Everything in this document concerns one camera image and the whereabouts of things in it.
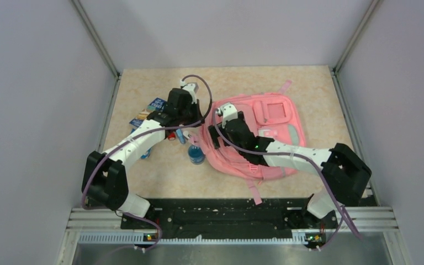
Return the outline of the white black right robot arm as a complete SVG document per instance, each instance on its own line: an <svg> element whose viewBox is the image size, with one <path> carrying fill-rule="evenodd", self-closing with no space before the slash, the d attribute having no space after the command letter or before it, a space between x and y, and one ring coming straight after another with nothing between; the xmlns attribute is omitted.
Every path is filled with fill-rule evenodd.
<svg viewBox="0 0 424 265"><path fill-rule="evenodd" d="M220 123L213 121L217 133L251 164L292 168L321 178L324 190L312 195L301 213L306 226L317 227L329 212L359 205L372 171L346 144L329 149L294 146L256 136L237 110L218 110L217 116L222 118Z"/></svg>

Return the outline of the pink student backpack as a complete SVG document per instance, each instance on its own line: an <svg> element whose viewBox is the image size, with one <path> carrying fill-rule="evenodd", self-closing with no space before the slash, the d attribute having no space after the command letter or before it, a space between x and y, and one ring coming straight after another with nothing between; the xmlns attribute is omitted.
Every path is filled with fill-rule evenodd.
<svg viewBox="0 0 424 265"><path fill-rule="evenodd" d="M305 146L306 140L296 106L289 97L283 94L290 84L291 82L287 81L275 93L240 94L218 100L212 104L212 108L216 109L231 103L238 111L244 113L245 121L254 134L271 137L285 144ZM215 148L208 129L212 125L212 118L209 116L196 134L189 134L189 141L201 148L205 158L216 170L245 179L255 204L262 203L258 189L255 187L256 181L280 179L297 172L290 167L253 165L234 148L226 146L222 140L218 141L219 147Z"/></svg>

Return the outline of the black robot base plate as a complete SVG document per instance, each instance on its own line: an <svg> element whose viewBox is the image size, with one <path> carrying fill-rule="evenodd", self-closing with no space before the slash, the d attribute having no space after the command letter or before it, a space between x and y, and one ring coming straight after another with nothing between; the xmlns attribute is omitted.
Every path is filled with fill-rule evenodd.
<svg viewBox="0 0 424 265"><path fill-rule="evenodd" d="M337 227L335 212L318 219L307 199L151 199L145 218L162 229L163 239L289 239L298 229L323 232Z"/></svg>

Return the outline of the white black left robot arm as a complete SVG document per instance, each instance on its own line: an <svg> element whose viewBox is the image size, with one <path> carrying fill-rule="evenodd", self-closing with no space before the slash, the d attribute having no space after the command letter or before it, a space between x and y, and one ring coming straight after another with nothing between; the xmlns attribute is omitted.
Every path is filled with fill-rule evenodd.
<svg viewBox="0 0 424 265"><path fill-rule="evenodd" d="M84 170L82 198L93 199L112 211L133 215L141 228L152 226L155 213L149 209L148 200L130 191L127 172L171 133L201 124L197 90L196 83L172 89L164 107L150 113L134 132L103 152L90 153Z"/></svg>

